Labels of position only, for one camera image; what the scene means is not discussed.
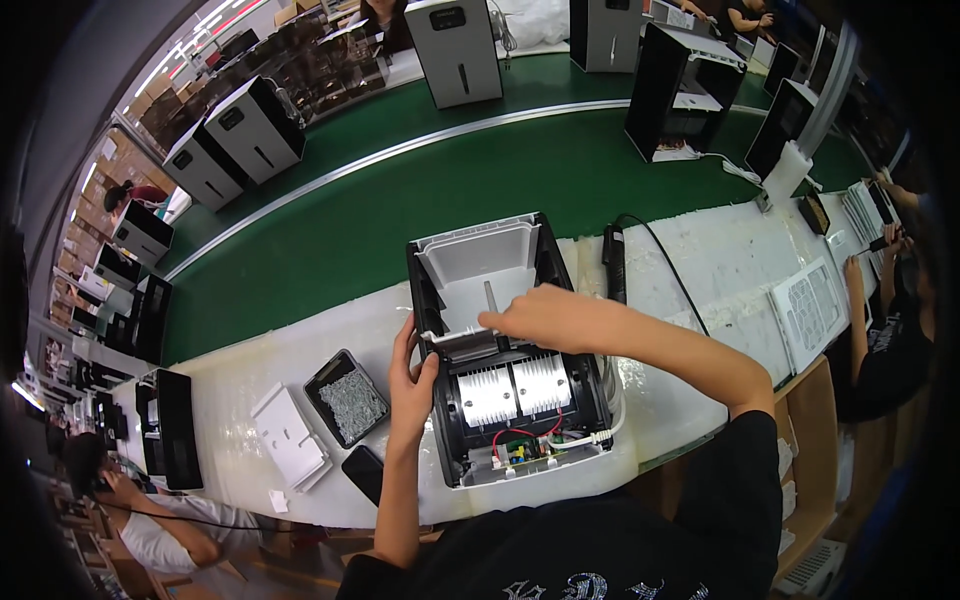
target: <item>aluminum heat sink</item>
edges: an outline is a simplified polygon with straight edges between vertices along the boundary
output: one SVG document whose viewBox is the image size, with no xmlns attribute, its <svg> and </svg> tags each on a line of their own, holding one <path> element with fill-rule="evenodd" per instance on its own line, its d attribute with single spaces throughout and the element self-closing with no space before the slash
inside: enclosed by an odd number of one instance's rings
<svg viewBox="0 0 960 600">
<path fill-rule="evenodd" d="M 470 427 L 516 419 L 514 388 L 506 367 L 467 372 L 457 377 L 464 420 Z"/>
<path fill-rule="evenodd" d="M 560 354 L 528 358 L 514 363 L 512 368 L 517 398 L 506 366 L 457 377 L 464 420 L 470 427 L 516 419 L 517 400 L 526 417 L 555 411 L 570 403 L 570 384 Z"/>
<path fill-rule="evenodd" d="M 570 403 L 570 383 L 560 354 L 514 363 L 514 381 L 524 417 L 555 411 Z"/>
</svg>

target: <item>tray of screws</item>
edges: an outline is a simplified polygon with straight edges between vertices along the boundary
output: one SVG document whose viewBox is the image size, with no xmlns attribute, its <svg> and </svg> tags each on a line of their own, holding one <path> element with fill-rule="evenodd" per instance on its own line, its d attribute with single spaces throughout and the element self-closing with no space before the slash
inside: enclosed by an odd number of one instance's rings
<svg viewBox="0 0 960 600">
<path fill-rule="evenodd" d="M 390 404 L 347 349 L 334 354 L 306 382 L 303 392 L 344 449 L 390 416 Z"/>
</svg>

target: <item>black smartphone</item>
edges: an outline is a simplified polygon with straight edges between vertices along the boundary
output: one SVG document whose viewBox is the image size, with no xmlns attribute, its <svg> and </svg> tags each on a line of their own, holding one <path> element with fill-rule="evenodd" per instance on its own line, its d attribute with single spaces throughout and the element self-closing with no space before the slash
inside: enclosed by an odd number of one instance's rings
<svg viewBox="0 0 960 600">
<path fill-rule="evenodd" d="M 341 468 L 344 474 L 360 488 L 360 492 L 375 506 L 380 506 L 380 490 L 383 488 L 383 463 L 376 454 L 364 445 L 350 452 Z"/>
</svg>

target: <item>plastic bag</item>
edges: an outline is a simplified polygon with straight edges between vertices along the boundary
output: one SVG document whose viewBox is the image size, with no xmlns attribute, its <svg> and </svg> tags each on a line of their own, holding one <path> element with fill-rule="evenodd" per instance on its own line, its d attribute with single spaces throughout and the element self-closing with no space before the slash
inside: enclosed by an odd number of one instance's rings
<svg viewBox="0 0 960 600">
<path fill-rule="evenodd" d="M 507 17 L 517 49 L 556 44 L 570 37 L 569 0 L 496 0 L 496 4 Z M 491 0 L 487 8 L 497 10 Z"/>
</svg>

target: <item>red wire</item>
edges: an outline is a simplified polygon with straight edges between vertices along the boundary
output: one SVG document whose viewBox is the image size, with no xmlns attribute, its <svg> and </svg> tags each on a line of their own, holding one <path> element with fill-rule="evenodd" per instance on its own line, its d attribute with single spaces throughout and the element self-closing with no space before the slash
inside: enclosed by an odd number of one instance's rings
<svg viewBox="0 0 960 600">
<path fill-rule="evenodd" d="M 558 409 L 557 409 L 557 413 L 560 415 L 560 418 L 557 419 L 557 422 L 554 423 L 554 425 L 553 425 L 553 427 L 550 429 L 550 431 L 547 431 L 546 433 L 544 433 L 544 434 L 542 434 L 542 435 L 539 435 L 539 436 L 538 436 L 537 434 L 535 434 L 535 433 L 530 433 L 529 431 L 524 431 L 524 430 L 522 430 L 522 429 L 501 429 L 500 431 L 497 431 L 496 434 L 493 435 L 493 444 L 492 444 L 492 446 L 493 446 L 493 456 L 496 456 L 497 458 L 500 458 L 500 457 L 497 456 L 497 454 L 496 454 L 496 439 L 500 437 L 500 434 L 501 434 L 501 433 L 504 433 L 504 432 L 506 432 L 506 431 L 513 431 L 514 433 L 522 433 L 523 435 L 525 435 L 525 436 L 530 436 L 531 438 L 542 438 L 543 436 L 553 435 L 553 434 L 557 431 L 557 429 L 560 428 L 560 423 L 562 423 L 562 422 L 564 421 L 564 411 L 563 411 L 562 409 L 559 409 L 559 408 L 558 408 Z"/>
</svg>

